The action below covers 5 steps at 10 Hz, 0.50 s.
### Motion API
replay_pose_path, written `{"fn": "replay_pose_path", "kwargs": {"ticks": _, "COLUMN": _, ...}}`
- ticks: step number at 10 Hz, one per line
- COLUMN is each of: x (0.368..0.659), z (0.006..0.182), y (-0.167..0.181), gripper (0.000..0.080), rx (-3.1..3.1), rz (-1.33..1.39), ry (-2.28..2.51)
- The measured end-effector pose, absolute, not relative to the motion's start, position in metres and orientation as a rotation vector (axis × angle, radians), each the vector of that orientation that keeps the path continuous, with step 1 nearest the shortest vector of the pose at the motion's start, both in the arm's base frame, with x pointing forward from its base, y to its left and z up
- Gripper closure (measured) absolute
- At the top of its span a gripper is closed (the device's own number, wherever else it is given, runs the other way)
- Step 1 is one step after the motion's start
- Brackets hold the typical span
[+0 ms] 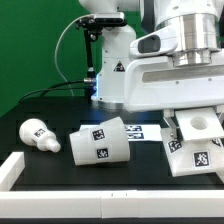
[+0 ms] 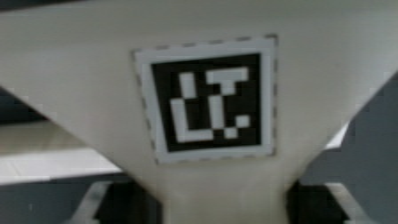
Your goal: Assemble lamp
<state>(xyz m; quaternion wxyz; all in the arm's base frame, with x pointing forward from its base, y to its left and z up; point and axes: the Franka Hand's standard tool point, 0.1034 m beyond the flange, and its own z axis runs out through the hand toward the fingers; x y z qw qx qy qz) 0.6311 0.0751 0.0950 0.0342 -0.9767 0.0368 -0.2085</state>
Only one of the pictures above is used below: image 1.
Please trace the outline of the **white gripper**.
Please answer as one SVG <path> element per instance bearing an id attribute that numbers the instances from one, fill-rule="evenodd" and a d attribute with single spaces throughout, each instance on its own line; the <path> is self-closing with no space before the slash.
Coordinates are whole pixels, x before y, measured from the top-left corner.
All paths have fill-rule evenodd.
<path id="1" fill-rule="evenodd" d="M 174 67 L 168 56 L 134 60 L 125 74 L 124 105 L 130 112 L 163 110 L 163 120 L 178 138 L 180 128 L 173 109 L 214 106 L 224 122 L 224 54 L 212 63 Z"/>

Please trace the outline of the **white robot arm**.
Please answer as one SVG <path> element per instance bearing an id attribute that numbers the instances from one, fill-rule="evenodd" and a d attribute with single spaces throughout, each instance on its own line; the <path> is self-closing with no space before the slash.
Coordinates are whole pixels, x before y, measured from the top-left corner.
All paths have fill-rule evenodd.
<path id="1" fill-rule="evenodd" d="M 224 0 L 79 2 L 103 26 L 95 105 L 162 110 L 186 141 L 224 137 Z"/>

